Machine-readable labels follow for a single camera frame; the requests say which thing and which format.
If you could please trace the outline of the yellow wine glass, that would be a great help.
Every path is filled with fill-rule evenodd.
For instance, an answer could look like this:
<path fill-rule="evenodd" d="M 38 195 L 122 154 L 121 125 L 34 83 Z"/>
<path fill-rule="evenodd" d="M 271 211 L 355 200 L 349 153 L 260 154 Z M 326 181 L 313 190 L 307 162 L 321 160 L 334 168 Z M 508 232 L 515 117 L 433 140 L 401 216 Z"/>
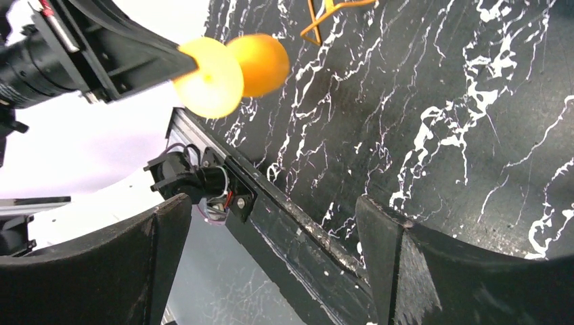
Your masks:
<path fill-rule="evenodd" d="M 203 118 L 223 118 L 242 98 L 257 98 L 282 87 L 290 71 L 284 46 L 267 34 L 236 37 L 223 44 L 200 37 L 179 46 L 197 69 L 172 80 L 181 103 Z"/>

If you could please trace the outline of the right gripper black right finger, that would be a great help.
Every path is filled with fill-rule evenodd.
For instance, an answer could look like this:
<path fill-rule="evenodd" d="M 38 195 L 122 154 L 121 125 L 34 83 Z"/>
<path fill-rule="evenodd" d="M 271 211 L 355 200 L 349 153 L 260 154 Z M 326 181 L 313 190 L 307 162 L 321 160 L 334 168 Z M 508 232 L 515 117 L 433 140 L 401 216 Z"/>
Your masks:
<path fill-rule="evenodd" d="M 369 196 L 355 216 L 379 324 L 572 324 L 573 258 L 467 244 Z"/>

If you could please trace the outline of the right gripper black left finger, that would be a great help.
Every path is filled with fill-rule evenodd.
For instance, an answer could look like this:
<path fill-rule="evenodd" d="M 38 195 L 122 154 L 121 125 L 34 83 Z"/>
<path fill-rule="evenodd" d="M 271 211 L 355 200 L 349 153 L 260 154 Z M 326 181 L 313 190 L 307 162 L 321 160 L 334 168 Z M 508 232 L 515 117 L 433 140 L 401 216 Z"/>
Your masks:
<path fill-rule="evenodd" d="M 2 324 L 159 324 L 192 220 L 176 195 L 84 236 L 1 258 Z"/>

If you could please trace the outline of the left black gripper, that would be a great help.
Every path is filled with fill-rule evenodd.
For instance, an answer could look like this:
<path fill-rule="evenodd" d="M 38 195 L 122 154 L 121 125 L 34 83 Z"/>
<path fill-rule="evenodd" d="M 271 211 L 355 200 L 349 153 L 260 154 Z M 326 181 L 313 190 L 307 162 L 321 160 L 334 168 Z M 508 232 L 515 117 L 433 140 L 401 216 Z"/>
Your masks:
<path fill-rule="evenodd" d="M 197 70 L 177 44 L 113 1 L 32 1 L 32 24 L 7 44 L 13 1 L 1 2 L 1 107 L 24 109 L 80 91 L 112 102 Z"/>

